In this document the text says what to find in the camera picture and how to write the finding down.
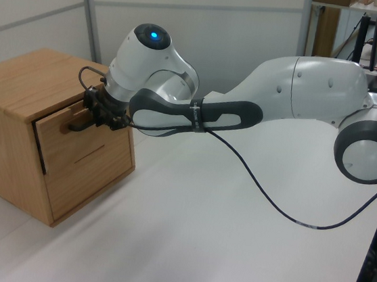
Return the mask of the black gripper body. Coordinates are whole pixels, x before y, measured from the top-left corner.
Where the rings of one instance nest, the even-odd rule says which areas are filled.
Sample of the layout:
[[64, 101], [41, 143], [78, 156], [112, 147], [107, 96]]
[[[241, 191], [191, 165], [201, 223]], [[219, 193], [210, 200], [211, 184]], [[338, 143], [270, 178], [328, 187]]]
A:
[[127, 108], [129, 104], [125, 101], [119, 101], [111, 96], [107, 90], [99, 90], [97, 94], [99, 103], [94, 112], [96, 120], [109, 121], [115, 117], [119, 122], [127, 122]]

